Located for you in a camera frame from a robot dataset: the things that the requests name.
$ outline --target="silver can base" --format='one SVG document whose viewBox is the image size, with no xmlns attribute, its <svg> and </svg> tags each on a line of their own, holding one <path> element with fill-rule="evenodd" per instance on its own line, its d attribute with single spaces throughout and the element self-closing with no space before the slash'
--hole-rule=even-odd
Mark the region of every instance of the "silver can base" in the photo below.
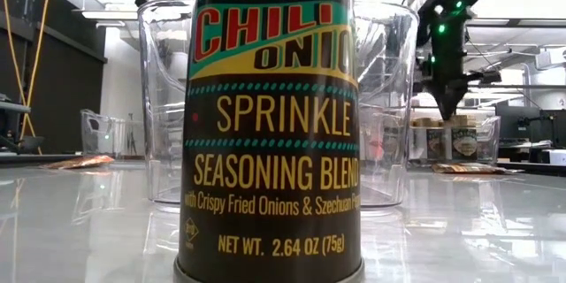
<svg viewBox="0 0 566 283">
<path fill-rule="evenodd" d="M 173 267 L 175 271 L 175 275 L 174 275 L 175 283 L 202 283 L 200 281 L 197 281 L 196 279 L 189 277 L 184 271 L 181 270 L 179 266 L 178 258 L 175 258 L 175 265 Z M 364 263 L 362 259 L 362 263 L 360 264 L 360 267 L 354 272 L 354 274 L 335 283 L 362 283 L 364 273 L 365 273 Z"/>
</svg>

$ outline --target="food package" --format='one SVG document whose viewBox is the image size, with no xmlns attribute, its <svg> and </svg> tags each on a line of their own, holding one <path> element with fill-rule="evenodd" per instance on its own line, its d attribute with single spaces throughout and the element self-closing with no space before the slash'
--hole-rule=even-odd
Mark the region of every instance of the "food package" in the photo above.
<svg viewBox="0 0 566 283">
<path fill-rule="evenodd" d="M 114 159 L 108 156 L 94 156 L 94 157 L 81 157 L 70 160 L 65 160 L 53 164 L 44 164 L 40 168 L 45 169 L 77 169 L 77 168 L 92 168 L 103 164 L 109 164 Z"/>
<path fill-rule="evenodd" d="M 434 164 L 432 169 L 437 173 L 504 174 L 520 172 L 478 163 Z"/>
</svg>

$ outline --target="glass jar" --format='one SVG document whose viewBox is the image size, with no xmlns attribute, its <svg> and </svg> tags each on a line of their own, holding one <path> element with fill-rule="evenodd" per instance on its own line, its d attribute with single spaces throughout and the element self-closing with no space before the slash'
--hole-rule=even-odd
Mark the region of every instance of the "glass jar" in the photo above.
<svg viewBox="0 0 566 283">
<path fill-rule="evenodd" d="M 354 14 L 362 206 L 392 206 L 404 192 L 418 18 L 377 2 L 356 2 Z"/>
<path fill-rule="evenodd" d="M 138 10 L 149 199 L 177 208 L 193 2 L 157 0 Z"/>
</svg>

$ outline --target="glossy table surface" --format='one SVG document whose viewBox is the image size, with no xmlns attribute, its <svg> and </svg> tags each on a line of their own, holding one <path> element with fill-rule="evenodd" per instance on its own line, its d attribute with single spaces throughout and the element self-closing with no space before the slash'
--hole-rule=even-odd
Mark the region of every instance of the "glossy table surface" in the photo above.
<svg viewBox="0 0 566 283">
<path fill-rule="evenodd" d="M 0 282 L 172 282 L 178 217 L 141 165 L 0 169 Z M 566 282 L 566 179 L 412 173 L 363 256 L 366 282 Z"/>
</svg>

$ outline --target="label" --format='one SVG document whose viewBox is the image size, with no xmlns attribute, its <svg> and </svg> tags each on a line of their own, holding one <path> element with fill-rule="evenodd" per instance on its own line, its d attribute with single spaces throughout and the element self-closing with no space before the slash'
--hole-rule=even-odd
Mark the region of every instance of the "label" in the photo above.
<svg viewBox="0 0 566 283">
<path fill-rule="evenodd" d="M 180 267 L 330 283 L 361 264 L 351 0 L 196 0 Z"/>
<path fill-rule="evenodd" d="M 475 129 L 452 128 L 452 159 L 478 159 L 478 136 Z"/>
<path fill-rule="evenodd" d="M 427 159 L 444 158 L 444 129 L 426 129 Z"/>
</svg>

